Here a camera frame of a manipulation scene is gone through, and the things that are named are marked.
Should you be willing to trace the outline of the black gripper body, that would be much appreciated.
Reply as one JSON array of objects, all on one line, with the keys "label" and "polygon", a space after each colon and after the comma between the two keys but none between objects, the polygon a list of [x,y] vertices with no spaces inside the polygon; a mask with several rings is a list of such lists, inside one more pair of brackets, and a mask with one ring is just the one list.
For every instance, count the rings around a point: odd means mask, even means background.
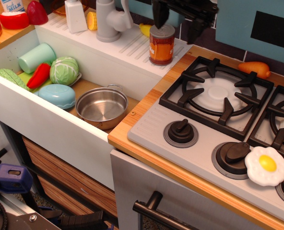
[{"label": "black gripper body", "polygon": [[213,17],[219,10],[210,0],[169,0],[167,6],[188,18]]}]

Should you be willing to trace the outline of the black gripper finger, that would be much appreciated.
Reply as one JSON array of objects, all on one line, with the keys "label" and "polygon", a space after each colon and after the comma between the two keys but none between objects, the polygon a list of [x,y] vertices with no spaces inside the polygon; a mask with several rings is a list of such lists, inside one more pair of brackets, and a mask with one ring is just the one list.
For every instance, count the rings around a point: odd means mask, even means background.
[{"label": "black gripper finger", "polygon": [[169,8],[165,0],[152,1],[154,24],[157,29],[160,29],[168,20]]},{"label": "black gripper finger", "polygon": [[199,18],[195,17],[188,29],[187,44],[192,45],[206,28],[213,25],[213,17]]}]

